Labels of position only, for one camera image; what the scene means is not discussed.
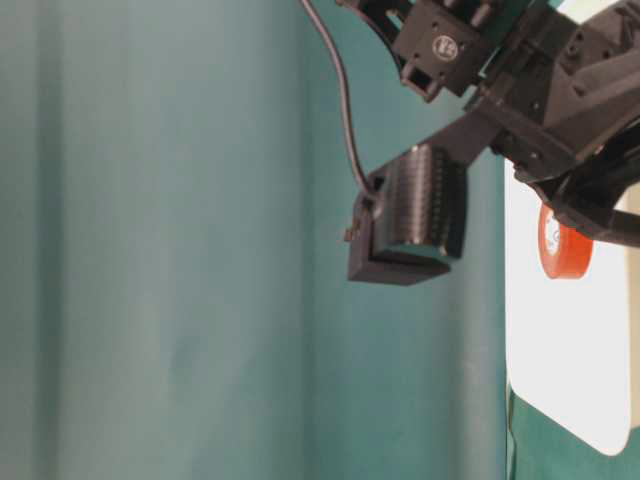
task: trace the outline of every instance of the red tape roll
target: red tape roll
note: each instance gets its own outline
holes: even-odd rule
[[[545,273],[551,279],[579,279],[589,270],[593,240],[558,222],[546,205],[540,209],[538,248]]]

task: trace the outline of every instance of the black cable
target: black cable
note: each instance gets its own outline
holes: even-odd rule
[[[336,68],[338,74],[338,83],[340,85],[340,104],[342,107],[342,125],[344,128],[344,137],[347,144],[347,153],[349,154],[349,160],[351,161],[351,170],[353,176],[360,185],[362,192],[371,200],[375,200],[376,191],[367,181],[367,177],[362,170],[360,164],[360,157],[358,156],[358,149],[356,146],[355,134],[353,133],[353,119],[351,115],[351,93],[349,92],[349,80],[347,79],[347,72],[342,62],[342,57],[336,47],[331,34],[327,30],[324,22],[320,18],[317,10],[314,8],[311,0],[300,0],[300,3],[306,10],[309,18],[313,22],[313,26],[316,28],[324,44],[326,45],[329,53],[331,54],[331,60]]]

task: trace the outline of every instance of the tape roll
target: tape roll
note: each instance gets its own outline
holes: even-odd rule
[[[589,270],[593,240],[558,222],[546,205],[540,209],[538,248],[545,273],[551,279],[580,279]]]

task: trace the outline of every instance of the teal wall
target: teal wall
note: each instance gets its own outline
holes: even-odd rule
[[[366,164],[459,113],[321,1]],[[0,5],[0,474],[504,476],[501,168],[453,275],[345,282],[356,189],[293,0]]]

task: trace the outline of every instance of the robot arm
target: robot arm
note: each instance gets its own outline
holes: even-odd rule
[[[463,117],[369,176],[375,197],[356,200],[347,236],[351,280],[448,272],[463,251],[467,167],[487,147],[563,224],[640,247],[640,217],[615,210],[640,181],[640,0],[592,2],[584,22],[546,0],[341,3],[424,100],[475,87]]]

